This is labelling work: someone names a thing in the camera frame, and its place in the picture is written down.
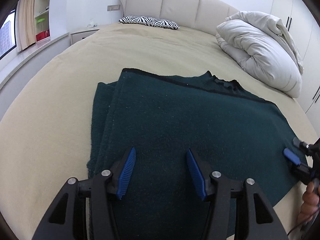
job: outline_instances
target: white duvet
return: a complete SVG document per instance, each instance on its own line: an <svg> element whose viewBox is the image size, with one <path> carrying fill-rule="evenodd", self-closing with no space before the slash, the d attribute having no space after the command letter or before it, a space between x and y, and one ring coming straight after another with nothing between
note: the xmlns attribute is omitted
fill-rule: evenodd
<svg viewBox="0 0 320 240"><path fill-rule="evenodd" d="M300 95L302 59L282 20L240 11L217 26L217 41L248 74L290 97Z"/></svg>

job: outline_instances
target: window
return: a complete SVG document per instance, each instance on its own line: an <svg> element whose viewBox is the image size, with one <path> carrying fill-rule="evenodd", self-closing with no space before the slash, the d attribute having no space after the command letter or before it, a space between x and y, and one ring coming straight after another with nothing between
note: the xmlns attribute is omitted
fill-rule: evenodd
<svg viewBox="0 0 320 240"><path fill-rule="evenodd" d="M0 29L0 59L16 47L15 14L16 10L11 11Z"/></svg>

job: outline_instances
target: white wardrobe door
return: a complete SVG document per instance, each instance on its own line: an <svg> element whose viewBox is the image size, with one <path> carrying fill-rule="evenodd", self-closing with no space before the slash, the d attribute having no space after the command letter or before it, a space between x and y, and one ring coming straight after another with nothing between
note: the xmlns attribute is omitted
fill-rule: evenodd
<svg viewBox="0 0 320 240"><path fill-rule="evenodd" d="M293 0L291 18L290 28L288 25L289 33L303 59L309 44L314 18L302 0Z"/></svg>
<svg viewBox="0 0 320 240"><path fill-rule="evenodd" d="M291 16L293 0L273 0L271 14L282 19L286 25L288 17Z"/></svg>
<svg viewBox="0 0 320 240"><path fill-rule="evenodd" d="M303 60L302 90L297 101L306 112L320 86L320 27L313 20L310 43Z"/></svg>
<svg viewBox="0 0 320 240"><path fill-rule="evenodd" d="M320 99L310 107L307 112L307 117L318 136L320 136Z"/></svg>

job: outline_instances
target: building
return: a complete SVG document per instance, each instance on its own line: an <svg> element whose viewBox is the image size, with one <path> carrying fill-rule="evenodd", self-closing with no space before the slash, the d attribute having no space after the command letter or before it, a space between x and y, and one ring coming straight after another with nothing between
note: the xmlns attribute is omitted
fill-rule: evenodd
<svg viewBox="0 0 320 240"><path fill-rule="evenodd" d="M0 56L7 52L11 47L11 21L8 21L0 29Z"/></svg>

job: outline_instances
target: upholstered headboard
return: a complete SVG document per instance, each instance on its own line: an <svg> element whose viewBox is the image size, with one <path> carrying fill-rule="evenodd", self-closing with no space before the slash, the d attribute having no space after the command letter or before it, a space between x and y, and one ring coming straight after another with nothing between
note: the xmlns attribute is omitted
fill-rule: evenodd
<svg viewBox="0 0 320 240"><path fill-rule="evenodd" d="M220 0L121 0L124 16L166 19L212 35L237 9Z"/></svg>

